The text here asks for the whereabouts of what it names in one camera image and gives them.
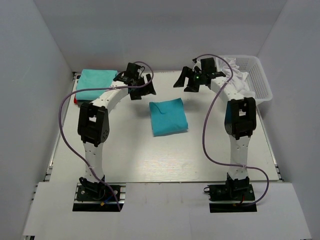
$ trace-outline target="stacked teal cloth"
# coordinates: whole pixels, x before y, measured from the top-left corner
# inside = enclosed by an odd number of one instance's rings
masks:
[[[112,81],[117,76],[116,70],[92,70],[83,69],[81,77],[78,80],[76,90],[80,89],[94,89],[94,88],[108,88]],[[82,91],[75,94],[77,100],[95,100],[103,94],[105,90]]]
[[[163,102],[150,102],[153,135],[161,136],[184,132],[188,122],[181,98]]]

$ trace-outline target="plastic basket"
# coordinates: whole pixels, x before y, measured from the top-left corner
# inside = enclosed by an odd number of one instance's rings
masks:
[[[257,105],[272,99],[273,95],[259,58],[247,55],[224,55],[223,57],[236,58],[235,64],[239,66],[239,70],[249,73],[246,82],[250,90],[255,92]]]

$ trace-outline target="wall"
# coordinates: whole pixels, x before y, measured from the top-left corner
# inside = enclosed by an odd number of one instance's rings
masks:
[[[72,80],[32,0],[1,1],[0,72],[0,238],[18,240]]]
[[[34,0],[73,71],[146,61],[178,70],[203,53],[256,56],[286,0]]]
[[[320,1],[289,0],[259,53],[273,100],[261,106],[282,176],[320,239]]]

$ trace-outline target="crumpled white cloth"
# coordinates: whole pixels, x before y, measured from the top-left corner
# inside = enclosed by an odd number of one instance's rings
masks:
[[[235,57],[223,57],[223,59],[226,60],[228,64],[230,64],[233,71],[233,78],[230,80],[229,83],[234,86],[234,88],[237,90],[238,93],[242,94],[246,98],[250,98],[250,97],[255,98],[256,93],[254,91],[251,91],[249,89],[248,84],[246,83],[246,79],[249,73],[242,72],[239,70],[239,66],[236,65]],[[231,71],[228,65],[224,61],[216,57],[215,57],[215,64],[218,71],[221,71],[225,74],[226,80],[229,79],[229,77],[231,76]],[[201,69],[201,62],[197,61],[197,63],[194,65],[193,68],[195,68],[195,66],[198,66]]]

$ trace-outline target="teal object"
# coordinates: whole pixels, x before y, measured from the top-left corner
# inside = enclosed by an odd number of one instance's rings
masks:
[[[181,98],[163,102],[150,102],[153,135],[179,133],[188,129],[188,122]]]
[[[80,89],[95,89],[108,88],[112,81],[117,76],[116,70],[92,70],[83,69],[81,77],[78,80],[76,90]],[[105,90],[82,91],[75,94],[77,100],[96,100],[103,94]]]

